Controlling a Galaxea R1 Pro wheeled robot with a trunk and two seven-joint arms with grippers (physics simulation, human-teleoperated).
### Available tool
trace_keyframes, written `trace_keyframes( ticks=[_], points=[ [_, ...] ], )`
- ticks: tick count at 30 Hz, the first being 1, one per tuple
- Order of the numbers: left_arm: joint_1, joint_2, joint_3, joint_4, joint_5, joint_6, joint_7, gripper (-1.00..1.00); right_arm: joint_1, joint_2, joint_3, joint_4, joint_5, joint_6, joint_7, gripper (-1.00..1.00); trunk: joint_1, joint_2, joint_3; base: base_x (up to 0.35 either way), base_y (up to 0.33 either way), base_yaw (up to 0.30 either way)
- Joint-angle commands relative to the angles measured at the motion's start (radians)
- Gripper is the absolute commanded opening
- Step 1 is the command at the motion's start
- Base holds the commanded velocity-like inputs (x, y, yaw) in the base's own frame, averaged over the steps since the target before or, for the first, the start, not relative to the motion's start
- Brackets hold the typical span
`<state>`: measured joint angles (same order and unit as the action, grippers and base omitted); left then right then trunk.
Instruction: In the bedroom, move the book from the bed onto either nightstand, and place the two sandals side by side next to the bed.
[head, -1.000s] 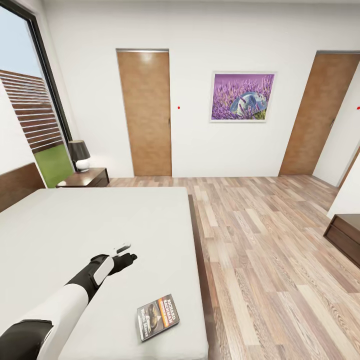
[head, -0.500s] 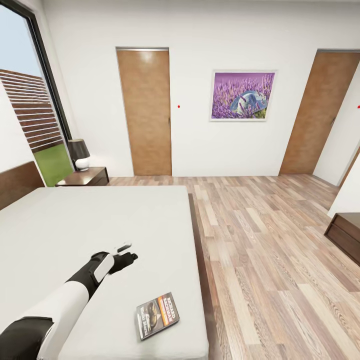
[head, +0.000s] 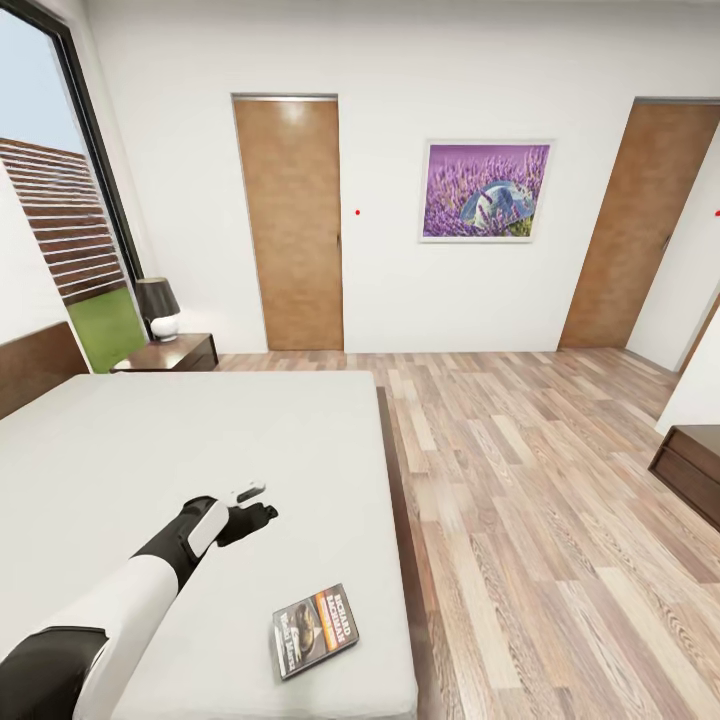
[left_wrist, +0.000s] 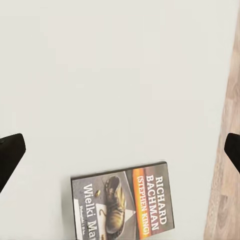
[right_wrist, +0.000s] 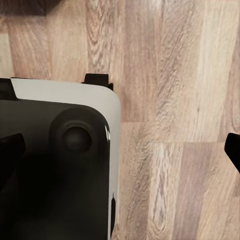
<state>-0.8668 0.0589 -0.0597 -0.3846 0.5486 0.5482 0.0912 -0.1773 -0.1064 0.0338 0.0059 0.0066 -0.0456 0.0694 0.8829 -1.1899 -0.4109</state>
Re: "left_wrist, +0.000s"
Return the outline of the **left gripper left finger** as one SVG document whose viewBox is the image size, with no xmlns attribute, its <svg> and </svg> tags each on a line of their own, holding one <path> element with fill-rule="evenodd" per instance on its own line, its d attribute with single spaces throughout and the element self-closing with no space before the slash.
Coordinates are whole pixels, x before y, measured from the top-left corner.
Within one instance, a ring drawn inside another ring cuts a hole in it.
<svg viewBox="0 0 240 240">
<path fill-rule="evenodd" d="M 21 133 L 0 138 L 0 193 L 26 152 Z"/>
</svg>

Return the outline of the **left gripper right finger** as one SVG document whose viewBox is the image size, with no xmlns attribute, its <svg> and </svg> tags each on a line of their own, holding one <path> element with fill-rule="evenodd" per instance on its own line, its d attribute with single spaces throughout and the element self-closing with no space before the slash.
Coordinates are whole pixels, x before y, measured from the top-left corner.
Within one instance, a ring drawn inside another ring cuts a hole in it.
<svg viewBox="0 0 240 240">
<path fill-rule="evenodd" d="M 240 173 L 240 135 L 229 133 L 227 135 L 224 151 Z"/>
</svg>

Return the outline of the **hardback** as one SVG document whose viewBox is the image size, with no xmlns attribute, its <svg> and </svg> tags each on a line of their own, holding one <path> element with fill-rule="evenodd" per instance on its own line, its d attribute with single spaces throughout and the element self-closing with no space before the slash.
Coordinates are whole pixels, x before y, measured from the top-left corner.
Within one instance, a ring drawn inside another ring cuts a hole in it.
<svg viewBox="0 0 240 240">
<path fill-rule="evenodd" d="M 140 240 L 175 228 L 166 161 L 70 181 L 75 240 Z"/>
</svg>

